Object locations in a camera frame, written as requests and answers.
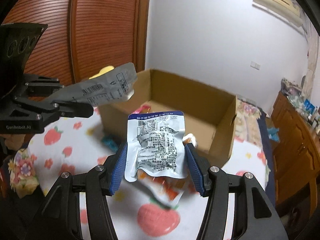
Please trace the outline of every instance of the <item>wall socket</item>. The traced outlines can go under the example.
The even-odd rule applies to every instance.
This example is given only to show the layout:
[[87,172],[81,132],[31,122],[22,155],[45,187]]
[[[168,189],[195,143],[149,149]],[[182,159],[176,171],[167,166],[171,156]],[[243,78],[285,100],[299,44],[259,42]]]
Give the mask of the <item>wall socket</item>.
[[254,62],[254,61],[252,61],[250,67],[253,67],[253,68],[257,69],[257,70],[260,70],[261,65],[256,63],[256,62]]

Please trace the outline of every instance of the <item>blue gripper pad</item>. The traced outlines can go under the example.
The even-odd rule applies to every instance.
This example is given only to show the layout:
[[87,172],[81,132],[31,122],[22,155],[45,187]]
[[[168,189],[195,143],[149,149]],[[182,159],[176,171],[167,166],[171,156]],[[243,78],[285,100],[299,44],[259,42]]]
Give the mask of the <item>blue gripper pad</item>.
[[111,195],[114,195],[120,187],[120,183],[124,175],[125,164],[127,161],[127,151],[128,143],[125,144],[123,150],[121,151],[118,161],[111,174],[111,184],[109,188],[109,192],[111,193]]
[[196,163],[196,160],[193,157],[193,154],[188,144],[185,146],[185,151],[187,156],[187,165],[190,171],[193,184],[195,185],[196,191],[199,192],[201,196],[204,196],[205,190],[202,173],[200,172],[200,169]]

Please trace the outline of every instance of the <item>metal screw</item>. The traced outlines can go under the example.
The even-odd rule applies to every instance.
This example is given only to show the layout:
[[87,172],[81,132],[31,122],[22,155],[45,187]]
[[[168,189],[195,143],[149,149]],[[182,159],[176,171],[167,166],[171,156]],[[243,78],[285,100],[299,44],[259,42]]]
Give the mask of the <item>metal screw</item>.
[[219,168],[217,166],[212,166],[210,167],[210,171],[212,172],[218,172],[219,171]]
[[246,172],[245,176],[248,178],[248,179],[252,179],[253,178],[253,174],[251,172]]
[[63,173],[61,174],[61,177],[65,179],[65,178],[69,177],[69,175],[70,175],[70,173],[67,172],[67,171],[65,171],[65,172],[63,172]]
[[97,165],[95,166],[96,171],[103,171],[104,166],[103,165]]

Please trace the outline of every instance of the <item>strawberry print bedsheet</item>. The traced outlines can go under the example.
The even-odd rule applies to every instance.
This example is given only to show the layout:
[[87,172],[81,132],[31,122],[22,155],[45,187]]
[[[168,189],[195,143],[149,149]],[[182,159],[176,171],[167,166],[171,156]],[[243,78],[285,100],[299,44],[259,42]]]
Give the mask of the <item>strawberry print bedsheet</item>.
[[[34,156],[34,168],[44,194],[47,194],[58,176],[88,172],[113,154],[103,145],[103,126],[99,111],[84,118],[60,118],[46,127],[43,134],[33,137],[28,153]],[[261,186],[266,184],[266,158],[258,146],[236,137],[230,160],[223,170],[242,175],[252,172]],[[119,240],[189,239],[194,240],[200,229],[207,198],[202,198],[189,187],[178,205],[164,209],[138,181],[122,180],[113,197],[107,197],[113,224]],[[231,238],[234,215],[234,195],[229,194],[228,217],[224,240]],[[90,239],[85,193],[80,194],[80,219],[83,238]]]

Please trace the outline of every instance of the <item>wooden dresser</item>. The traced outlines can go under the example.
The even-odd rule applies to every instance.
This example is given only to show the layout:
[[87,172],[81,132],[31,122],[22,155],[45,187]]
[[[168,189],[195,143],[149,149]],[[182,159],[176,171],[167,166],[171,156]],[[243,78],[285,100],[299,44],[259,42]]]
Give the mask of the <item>wooden dresser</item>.
[[271,118],[275,127],[280,129],[280,143],[273,151],[276,204],[283,203],[308,186],[312,215],[318,202],[316,178],[320,172],[319,138],[281,92]]

